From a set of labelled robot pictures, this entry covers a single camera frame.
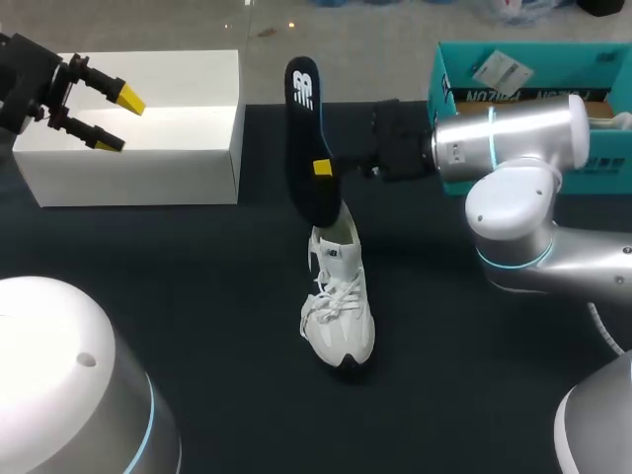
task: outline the black table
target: black table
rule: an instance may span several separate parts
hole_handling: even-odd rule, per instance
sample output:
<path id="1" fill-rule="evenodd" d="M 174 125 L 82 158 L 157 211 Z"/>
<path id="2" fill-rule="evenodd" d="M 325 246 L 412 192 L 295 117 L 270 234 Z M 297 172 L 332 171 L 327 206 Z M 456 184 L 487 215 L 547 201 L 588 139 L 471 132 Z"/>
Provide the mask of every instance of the black table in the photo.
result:
<path id="1" fill-rule="evenodd" d="M 335 152 L 370 148 L 370 113 L 326 107 Z M 245 127 L 237 206 L 40 209 L 4 159 L 0 277 L 103 306 L 179 421 L 185 474 L 557 473 L 557 406 L 612 359 L 585 305 L 488 284 L 438 180 L 350 177 L 377 342 L 366 377 L 333 376 L 298 334 L 310 229 L 285 195 L 283 107 L 249 107 Z M 556 217 L 632 231 L 631 203 L 561 197 Z"/>

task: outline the plastic bag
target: plastic bag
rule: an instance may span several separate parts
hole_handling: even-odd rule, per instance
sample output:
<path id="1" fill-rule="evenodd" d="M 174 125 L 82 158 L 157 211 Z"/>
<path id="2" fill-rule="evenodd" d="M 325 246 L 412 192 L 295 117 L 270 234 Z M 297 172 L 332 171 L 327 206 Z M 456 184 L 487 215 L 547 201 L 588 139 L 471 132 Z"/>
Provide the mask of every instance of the plastic bag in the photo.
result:
<path id="1" fill-rule="evenodd" d="M 506 25 L 529 26 L 548 16 L 560 0 L 469 0 L 488 18 Z"/>

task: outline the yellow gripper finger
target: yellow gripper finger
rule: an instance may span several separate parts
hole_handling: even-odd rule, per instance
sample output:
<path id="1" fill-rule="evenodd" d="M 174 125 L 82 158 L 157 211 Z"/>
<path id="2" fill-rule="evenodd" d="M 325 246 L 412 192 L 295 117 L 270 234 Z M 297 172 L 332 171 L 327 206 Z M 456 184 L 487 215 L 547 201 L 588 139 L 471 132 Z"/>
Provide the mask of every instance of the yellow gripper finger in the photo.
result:
<path id="1" fill-rule="evenodd" d="M 127 84 L 122 86 L 120 94 L 118 94 L 117 104 L 138 116 L 142 116 L 142 113 L 145 112 L 145 103 L 140 100 Z"/>

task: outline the white label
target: white label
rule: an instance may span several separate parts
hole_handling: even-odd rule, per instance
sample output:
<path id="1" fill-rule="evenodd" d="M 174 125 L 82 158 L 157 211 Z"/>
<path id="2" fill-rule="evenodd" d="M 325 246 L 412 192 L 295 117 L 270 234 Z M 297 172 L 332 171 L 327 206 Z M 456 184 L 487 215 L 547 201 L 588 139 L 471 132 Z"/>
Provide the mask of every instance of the white label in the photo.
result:
<path id="1" fill-rule="evenodd" d="M 312 102 L 312 78 L 309 74 L 302 74 L 300 71 L 294 71 L 294 102 L 306 107 L 310 111 L 314 110 Z"/>
<path id="2" fill-rule="evenodd" d="M 526 84 L 533 73 L 533 69 L 496 50 L 476 71 L 474 79 L 501 94 L 512 96 Z"/>

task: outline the insole logo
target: insole logo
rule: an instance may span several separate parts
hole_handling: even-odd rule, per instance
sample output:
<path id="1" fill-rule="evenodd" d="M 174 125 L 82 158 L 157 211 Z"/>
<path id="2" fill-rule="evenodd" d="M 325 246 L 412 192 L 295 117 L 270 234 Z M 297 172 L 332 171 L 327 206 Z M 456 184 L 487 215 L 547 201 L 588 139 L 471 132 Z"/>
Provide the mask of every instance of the insole logo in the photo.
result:
<path id="1" fill-rule="evenodd" d="M 309 74 L 303 74 L 300 71 L 294 71 L 294 102 L 299 104 L 310 111 L 314 110 L 314 103 L 312 101 L 312 78 Z"/>

